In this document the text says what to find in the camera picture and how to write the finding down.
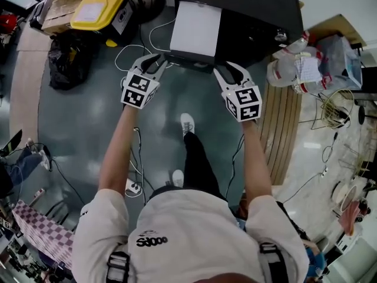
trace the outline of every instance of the blue jeans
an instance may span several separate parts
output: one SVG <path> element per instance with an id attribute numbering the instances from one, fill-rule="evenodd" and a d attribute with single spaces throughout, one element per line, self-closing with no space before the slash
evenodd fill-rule
<path id="1" fill-rule="evenodd" d="M 25 181 L 42 160 L 43 157 L 40 154 L 32 154 L 29 148 L 24 148 L 16 164 L 5 166 L 13 186 L 18 186 Z"/>

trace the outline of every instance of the black pants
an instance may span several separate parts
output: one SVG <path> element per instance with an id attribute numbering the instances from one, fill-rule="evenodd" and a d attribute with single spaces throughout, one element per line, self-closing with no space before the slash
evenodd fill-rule
<path id="1" fill-rule="evenodd" d="M 183 189 L 200 190 L 225 200 L 199 138 L 194 133 L 188 132 L 183 140 L 187 151 Z M 169 190 L 179 189 L 181 188 L 177 186 L 163 186 L 155 190 L 151 198 Z"/>

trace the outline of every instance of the black trash bag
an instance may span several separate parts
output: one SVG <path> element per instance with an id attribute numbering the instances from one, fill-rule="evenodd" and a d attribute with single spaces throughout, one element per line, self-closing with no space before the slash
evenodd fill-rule
<path id="1" fill-rule="evenodd" d="M 87 78 L 98 39 L 93 32 L 66 31 L 57 35 L 48 52 L 49 85 L 69 90 Z"/>

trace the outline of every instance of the jeans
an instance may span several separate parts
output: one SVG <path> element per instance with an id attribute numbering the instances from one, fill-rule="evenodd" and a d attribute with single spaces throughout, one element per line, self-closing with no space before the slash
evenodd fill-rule
<path id="1" fill-rule="evenodd" d="M 32 154 L 29 148 L 24 148 L 16 164 L 5 166 L 13 186 L 18 186 L 25 181 L 42 160 L 43 157 L 40 154 Z"/>
<path id="2" fill-rule="evenodd" d="M 192 132 L 183 138 L 186 145 L 183 189 L 200 190 L 226 200 L 220 193 L 219 184 L 207 159 L 199 138 Z M 151 198 L 169 190 L 180 190 L 177 186 L 163 186 L 153 192 Z"/>

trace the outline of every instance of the wooden pallet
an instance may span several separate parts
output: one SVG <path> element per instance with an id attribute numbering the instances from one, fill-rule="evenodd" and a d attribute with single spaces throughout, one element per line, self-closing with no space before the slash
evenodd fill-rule
<path id="1" fill-rule="evenodd" d="M 291 87 L 267 84 L 258 127 L 273 185 L 283 184 L 296 140 L 300 109 L 301 95 Z"/>

